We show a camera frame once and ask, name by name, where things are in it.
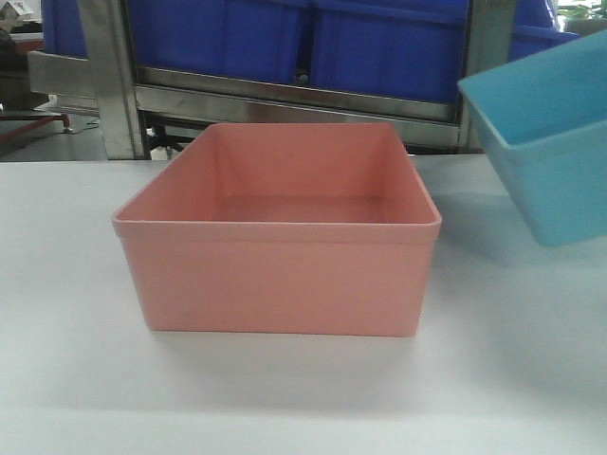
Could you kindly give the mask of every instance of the plastic bin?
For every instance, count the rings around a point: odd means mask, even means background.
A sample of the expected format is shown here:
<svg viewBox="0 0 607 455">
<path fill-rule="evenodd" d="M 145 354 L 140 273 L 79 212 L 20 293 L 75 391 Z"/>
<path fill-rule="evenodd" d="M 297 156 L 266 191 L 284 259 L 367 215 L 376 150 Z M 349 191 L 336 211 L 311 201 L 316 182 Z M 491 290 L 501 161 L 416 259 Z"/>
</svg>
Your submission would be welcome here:
<svg viewBox="0 0 607 455">
<path fill-rule="evenodd" d="M 77 0 L 44 0 L 42 18 L 45 52 L 70 57 L 86 57 Z"/>
<path fill-rule="evenodd" d="M 220 124 L 113 222 L 152 329 L 403 337 L 441 218 L 389 124 Z"/>
<path fill-rule="evenodd" d="M 140 64 L 266 82 L 294 81 L 309 0 L 127 4 Z"/>
<path fill-rule="evenodd" d="M 550 0 L 518 0 L 514 11 L 514 24 L 529 27 L 558 25 L 557 11 Z"/>
<path fill-rule="evenodd" d="M 376 2 L 410 5 L 418 10 L 318 0 L 312 85 L 457 102 L 466 23 L 461 11 L 443 6 L 435 9 L 438 3 L 429 3 L 421 10 L 411 0 Z M 577 37 L 553 28 L 515 26 L 510 57 L 518 59 Z"/>
<path fill-rule="evenodd" d="M 539 243 L 607 234 L 607 32 L 460 82 L 487 156 Z"/>
<path fill-rule="evenodd" d="M 513 62 L 578 38 L 577 33 L 564 33 L 553 28 L 515 26 L 508 58 Z"/>
</svg>

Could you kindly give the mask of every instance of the floor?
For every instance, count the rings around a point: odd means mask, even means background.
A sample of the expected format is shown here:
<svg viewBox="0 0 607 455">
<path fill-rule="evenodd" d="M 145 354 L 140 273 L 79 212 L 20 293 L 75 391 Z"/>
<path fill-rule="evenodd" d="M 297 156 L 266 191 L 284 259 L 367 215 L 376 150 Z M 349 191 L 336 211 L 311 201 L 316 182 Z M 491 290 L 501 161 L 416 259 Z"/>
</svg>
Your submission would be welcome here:
<svg viewBox="0 0 607 455">
<path fill-rule="evenodd" d="M 106 161 L 103 134 L 98 118 L 69 116 L 71 132 L 64 132 L 60 121 L 53 121 L 36 130 L 0 143 L 0 162 L 17 161 Z M 7 133 L 27 121 L 0 122 L 0 134 Z M 194 130 L 178 133 L 195 137 Z M 151 153 L 152 159 L 168 158 L 163 148 Z"/>
</svg>

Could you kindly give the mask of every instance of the stainless steel shelf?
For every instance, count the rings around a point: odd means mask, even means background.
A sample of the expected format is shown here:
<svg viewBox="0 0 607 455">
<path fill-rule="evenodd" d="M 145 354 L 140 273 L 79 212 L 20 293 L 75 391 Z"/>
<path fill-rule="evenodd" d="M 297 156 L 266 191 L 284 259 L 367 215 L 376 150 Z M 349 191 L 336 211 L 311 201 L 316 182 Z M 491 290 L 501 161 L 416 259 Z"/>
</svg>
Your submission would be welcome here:
<svg viewBox="0 0 607 455">
<path fill-rule="evenodd" d="M 454 104 L 400 100 L 308 86 L 244 81 L 145 66 L 138 67 L 138 74 L 139 81 L 146 85 L 183 88 L 258 100 L 284 101 L 307 107 L 328 107 L 381 116 L 446 122 L 455 120 Z"/>
<path fill-rule="evenodd" d="M 516 0 L 471 0 L 467 71 L 486 65 L 481 43 L 507 49 Z M 29 54 L 33 91 L 56 94 L 44 108 L 98 114 L 108 157 L 144 157 L 145 119 L 173 124 L 233 122 L 388 121 L 411 145 L 454 149 L 469 146 L 469 119 L 461 106 L 244 81 L 136 66 L 123 0 L 79 0 L 90 60 L 43 52 Z M 492 29 L 493 19 L 506 23 Z M 490 63 L 506 60 L 506 54 Z"/>
<path fill-rule="evenodd" d="M 47 105 L 49 109 L 87 115 L 99 112 L 88 60 L 39 51 L 30 52 L 28 57 L 32 90 L 59 95 L 56 102 Z M 453 105 L 149 67 L 139 67 L 138 72 L 141 81 L 148 82 L 135 85 L 138 109 L 156 117 L 204 122 L 388 121 L 409 144 L 457 146 L 459 130 L 452 122 Z"/>
<path fill-rule="evenodd" d="M 161 114 L 167 118 L 208 122 L 344 123 L 388 121 L 395 126 L 402 139 L 412 145 L 448 148 L 455 147 L 458 139 L 459 130 L 457 126 L 447 123 L 310 108 L 300 104 L 246 99 L 146 85 L 136 85 L 135 93 L 140 109 Z"/>
</svg>

